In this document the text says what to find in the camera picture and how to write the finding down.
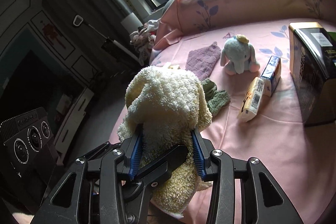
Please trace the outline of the yellow fluffy towel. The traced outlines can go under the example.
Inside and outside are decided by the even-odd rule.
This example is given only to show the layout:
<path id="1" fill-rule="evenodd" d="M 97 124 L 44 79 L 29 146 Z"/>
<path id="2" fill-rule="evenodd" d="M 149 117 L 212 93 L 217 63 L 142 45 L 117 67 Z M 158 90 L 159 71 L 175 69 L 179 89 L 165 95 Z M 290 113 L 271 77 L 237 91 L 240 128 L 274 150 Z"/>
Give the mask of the yellow fluffy towel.
<path id="1" fill-rule="evenodd" d="M 200 80 L 191 71 L 163 67 L 141 69 L 127 87 L 127 112 L 116 133 L 120 141 L 143 125 L 141 166 L 153 161 L 175 144 L 184 144 L 186 160 L 154 190 L 152 203 L 174 218 L 183 218 L 194 194 L 211 186 L 202 182 L 193 159 L 191 132 L 206 129 L 212 122 Z"/>

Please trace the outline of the yellow tree tissue pack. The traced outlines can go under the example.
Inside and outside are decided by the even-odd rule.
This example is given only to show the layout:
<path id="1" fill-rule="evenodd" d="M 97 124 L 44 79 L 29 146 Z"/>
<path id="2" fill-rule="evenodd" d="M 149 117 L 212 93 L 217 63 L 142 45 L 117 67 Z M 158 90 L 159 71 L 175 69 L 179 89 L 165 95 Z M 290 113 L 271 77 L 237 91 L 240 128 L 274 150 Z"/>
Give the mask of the yellow tree tissue pack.
<path id="1" fill-rule="evenodd" d="M 264 92 L 264 86 L 265 83 L 261 78 L 255 77 L 253 79 L 247 89 L 237 116 L 240 122 L 248 122 L 257 115 Z"/>

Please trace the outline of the green knitted scrunchie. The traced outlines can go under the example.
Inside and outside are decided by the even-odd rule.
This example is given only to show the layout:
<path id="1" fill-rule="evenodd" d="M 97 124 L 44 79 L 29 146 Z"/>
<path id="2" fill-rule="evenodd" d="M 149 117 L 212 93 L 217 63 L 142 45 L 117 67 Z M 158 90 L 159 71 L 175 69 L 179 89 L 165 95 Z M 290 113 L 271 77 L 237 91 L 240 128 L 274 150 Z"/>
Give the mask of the green knitted scrunchie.
<path id="1" fill-rule="evenodd" d="M 201 84 L 205 93 L 207 107 L 214 118 L 222 108 L 230 103 L 231 98 L 226 90 L 218 90 L 216 83 L 209 78 L 203 80 Z"/>

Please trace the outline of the large yellow tissue pack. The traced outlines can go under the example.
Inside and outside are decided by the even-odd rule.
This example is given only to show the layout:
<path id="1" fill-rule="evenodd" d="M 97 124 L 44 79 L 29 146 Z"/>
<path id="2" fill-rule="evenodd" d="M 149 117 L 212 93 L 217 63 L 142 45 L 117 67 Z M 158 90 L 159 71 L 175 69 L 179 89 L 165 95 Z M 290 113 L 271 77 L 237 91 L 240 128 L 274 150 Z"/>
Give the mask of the large yellow tissue pack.
<path id="1" fill-rule="evenodd" d="M 176 64 L 172 64 L 170 62 L 167 62 L 165 65 L 164 65 L 165 68 L 167 69 L 181 69 L 179 65 L 176 65 Z"/>

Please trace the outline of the purple washcloth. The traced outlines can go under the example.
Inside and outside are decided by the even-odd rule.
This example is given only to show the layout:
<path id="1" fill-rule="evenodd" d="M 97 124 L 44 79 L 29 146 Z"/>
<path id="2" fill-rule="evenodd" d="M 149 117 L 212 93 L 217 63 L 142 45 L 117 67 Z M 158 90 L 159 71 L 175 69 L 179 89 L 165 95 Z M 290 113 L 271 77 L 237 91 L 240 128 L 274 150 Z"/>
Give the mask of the purple washcloth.
<path id="1" fill-rule="evenodd" d="M 209 78 L 215 64 L 220 59 L 221 49 L 217 42 L 210 46 L 189 52 L 185 70 L 193 72 L 200 81 Z"/>

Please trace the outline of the blue pocket tissue pack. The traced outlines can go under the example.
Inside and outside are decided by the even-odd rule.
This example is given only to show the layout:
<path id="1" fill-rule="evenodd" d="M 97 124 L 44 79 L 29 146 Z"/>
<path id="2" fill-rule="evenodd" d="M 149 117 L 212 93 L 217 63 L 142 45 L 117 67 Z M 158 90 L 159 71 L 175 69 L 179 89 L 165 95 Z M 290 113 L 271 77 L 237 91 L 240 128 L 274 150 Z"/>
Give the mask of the blue pocket tissue pack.
<path id="1" fill-rule="evenodd" d="M 281 77 L 281 59 L 277 56 L 271 56 L 263 73 L 261 79 L 264 81 L 264 95 L 271 97 L 278 85 Z"/>

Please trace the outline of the pile of clothes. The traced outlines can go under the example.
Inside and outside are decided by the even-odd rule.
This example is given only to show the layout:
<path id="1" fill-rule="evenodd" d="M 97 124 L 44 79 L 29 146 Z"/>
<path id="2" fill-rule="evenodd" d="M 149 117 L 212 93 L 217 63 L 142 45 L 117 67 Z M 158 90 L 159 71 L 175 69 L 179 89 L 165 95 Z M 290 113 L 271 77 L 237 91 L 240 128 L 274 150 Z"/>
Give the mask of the pile of clothes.
<path id="1" fill-rule="evenodd" d="M 150 59 L 158 27 L 159 20 L 149 20 L 142 27 L 139 27 L 137 31 L 129 35 L 130 45 L 133 46 L 138 53 L 139 63 L 142 66 Z"/>

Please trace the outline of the pink bed sheet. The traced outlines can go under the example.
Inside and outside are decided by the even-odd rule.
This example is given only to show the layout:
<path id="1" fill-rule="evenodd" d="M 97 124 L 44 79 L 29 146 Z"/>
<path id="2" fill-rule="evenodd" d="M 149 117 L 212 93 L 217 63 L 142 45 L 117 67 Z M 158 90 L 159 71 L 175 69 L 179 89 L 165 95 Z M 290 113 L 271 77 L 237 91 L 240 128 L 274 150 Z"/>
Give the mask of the pink bed sheet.
<path id="1" fill-rule="evenodd" d="M 281 78 L 271 97 L 264 96 L 257 115 L 241 123 L 237 115 L 253 73 L 229 76 L 215 65 L 211 80 L 231 101 L 203 131 L 215 148 L 231 157 L 257 157 L 290 198 L 304 223 L 315 223 L 335 195 L 335 124 L 304 127 L 289 69 L 289 19 L 224 27 L 185 35 L 173 31 L 154 54 L 153 64 L 184 68 L 190 51 L 243 34 L 254 46 L 261 67 L 272 55 L 281 57 Z"/>

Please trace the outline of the white paper roll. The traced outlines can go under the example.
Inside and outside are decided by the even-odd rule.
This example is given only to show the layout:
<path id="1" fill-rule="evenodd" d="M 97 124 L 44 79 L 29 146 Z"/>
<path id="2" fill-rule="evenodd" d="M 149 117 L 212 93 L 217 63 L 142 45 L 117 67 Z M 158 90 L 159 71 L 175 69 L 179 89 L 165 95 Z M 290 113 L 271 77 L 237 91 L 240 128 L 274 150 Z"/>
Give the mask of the white paper roll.
<path id="1" fill-rule="evenodd" d="M 121 21 L 121 25 L 127 30 L 128 34 L 131 34 L 137 31 L 139 27 L 142 27 L 143 23 L 132 12 Z"/>

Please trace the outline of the blue plush elephant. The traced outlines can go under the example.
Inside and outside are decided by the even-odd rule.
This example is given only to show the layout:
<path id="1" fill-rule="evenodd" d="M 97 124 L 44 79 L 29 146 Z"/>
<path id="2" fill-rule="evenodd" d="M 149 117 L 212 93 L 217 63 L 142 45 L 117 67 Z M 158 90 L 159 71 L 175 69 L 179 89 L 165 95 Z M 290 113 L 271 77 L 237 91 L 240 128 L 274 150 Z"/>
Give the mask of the blue plush elephant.
<path id="1" fill-rule="evenodd" d="M 221 51 L 220 65 L 230 76 L 240 75 L 245 71 L 256 73 L 260 69 L 254 47 L 242 34 L 227 39 Z"/>

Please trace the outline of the black gold tea box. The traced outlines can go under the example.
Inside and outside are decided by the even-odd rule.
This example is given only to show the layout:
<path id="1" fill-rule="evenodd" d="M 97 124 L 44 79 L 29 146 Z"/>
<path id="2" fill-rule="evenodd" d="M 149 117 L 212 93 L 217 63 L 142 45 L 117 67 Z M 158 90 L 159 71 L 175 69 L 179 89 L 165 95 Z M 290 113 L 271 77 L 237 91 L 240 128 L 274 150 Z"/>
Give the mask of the black gold tea box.
<path id="1" fill-rule="evenodd" d="M 335 41 L 317 22 L 289 24 L 290 74 L 306 127 L 335 121 Z"/>

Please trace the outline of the green cardboard box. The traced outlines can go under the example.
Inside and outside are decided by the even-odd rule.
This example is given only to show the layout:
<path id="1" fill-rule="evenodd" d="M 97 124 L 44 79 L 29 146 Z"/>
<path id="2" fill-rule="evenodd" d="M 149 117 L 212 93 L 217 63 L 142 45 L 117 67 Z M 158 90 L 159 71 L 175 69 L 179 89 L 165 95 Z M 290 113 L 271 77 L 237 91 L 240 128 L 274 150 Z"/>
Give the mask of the green cardboard box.
<path id="1" fill-rule="evenodd" d="M 328 32 L 328 34 L 336 42 L 336 32 Z"/>

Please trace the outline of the pink floral pillow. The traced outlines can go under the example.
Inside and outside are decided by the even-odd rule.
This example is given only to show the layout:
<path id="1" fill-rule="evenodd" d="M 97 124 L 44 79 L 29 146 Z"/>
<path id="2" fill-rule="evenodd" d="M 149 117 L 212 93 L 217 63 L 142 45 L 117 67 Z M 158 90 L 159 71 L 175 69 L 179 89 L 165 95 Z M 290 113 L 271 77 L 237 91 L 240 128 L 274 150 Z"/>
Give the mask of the pink floral pillow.
<path id="1" fill-rule="evenodd" d="M 335 0 L 174 0 L 160 19 L 153 48 L 217 28 L 292 18 L 335 22 Z"/>

